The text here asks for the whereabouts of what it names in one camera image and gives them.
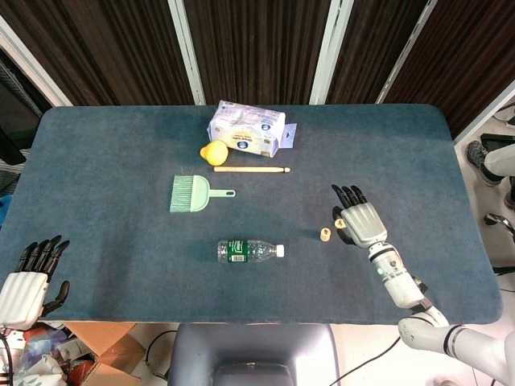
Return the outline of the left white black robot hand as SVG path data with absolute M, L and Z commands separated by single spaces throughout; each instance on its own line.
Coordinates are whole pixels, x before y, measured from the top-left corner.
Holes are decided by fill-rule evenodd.
M 47 289 L 69 240 L 61 235 L 29 244 L 1 289 L 1 329 L 27 331 L 68 298 L 71 284 L 63 281 L 57 297 L 46 302 Z

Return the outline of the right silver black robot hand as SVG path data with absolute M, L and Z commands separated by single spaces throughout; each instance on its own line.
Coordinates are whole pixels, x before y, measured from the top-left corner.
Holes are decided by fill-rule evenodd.
M 359 187 L 332 184 L 331 188 L 341 203 L 332 209 L 332 217 L 335 222 L 344 224 L 336 231 L 345 244 L 369 248 L 386 240 L 385 225 Z

